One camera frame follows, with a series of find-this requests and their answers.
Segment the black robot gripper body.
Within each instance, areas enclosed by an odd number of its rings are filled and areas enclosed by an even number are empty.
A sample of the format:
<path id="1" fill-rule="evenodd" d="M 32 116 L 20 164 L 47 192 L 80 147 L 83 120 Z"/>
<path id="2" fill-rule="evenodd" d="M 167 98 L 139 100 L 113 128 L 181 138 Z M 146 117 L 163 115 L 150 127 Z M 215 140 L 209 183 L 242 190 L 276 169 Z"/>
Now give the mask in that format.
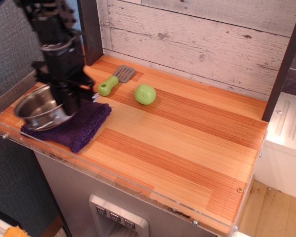
<path id="1" fill-rule="evenodd" d="M 55 84 L 70 89 L 79 98 L 97 101 L 99 94 L 93 91 L 94 81 L 84 73 L 84 57 L 80 39 L 66 43 L 41 46 L 44 61 L 34 61 L 37 80 L 47 85 Z"/>

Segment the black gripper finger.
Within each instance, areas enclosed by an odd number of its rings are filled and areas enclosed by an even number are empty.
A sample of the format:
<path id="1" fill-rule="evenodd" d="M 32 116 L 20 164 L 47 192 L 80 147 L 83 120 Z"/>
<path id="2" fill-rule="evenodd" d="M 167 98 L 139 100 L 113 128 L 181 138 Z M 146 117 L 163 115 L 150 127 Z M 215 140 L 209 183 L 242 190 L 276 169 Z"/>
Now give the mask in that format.
<path id="1" fill-rule="evenodd" d="M 80 108 L 80 98 L 68 88 L 61 90 L 62 107 L 68 116 L 74 115 Z"/>
<path id="2" fill-rule="evenodd" d="M 50 84 L 51 94 L 56 101 L 57 105 L 62 105 L 65 98 L 65 87 L 55 84 Z"/>

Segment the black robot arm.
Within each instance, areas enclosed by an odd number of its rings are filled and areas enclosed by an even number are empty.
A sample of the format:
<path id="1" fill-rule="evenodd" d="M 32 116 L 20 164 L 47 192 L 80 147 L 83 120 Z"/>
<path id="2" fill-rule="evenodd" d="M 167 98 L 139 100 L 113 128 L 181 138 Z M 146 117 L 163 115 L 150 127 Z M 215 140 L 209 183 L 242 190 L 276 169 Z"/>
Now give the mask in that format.
<path id="1" fill-rule="evenodd" d="M 94 81 L 85 74 L 80 36 L 73 29 L 74 11 L 64 0 L 17 0 L 36 33 L 44 61 L 34 61 L 38 81 L 49 85 L 57 105 L 68 116 L 80 108 L 81 99 L 96 101 Z"/>

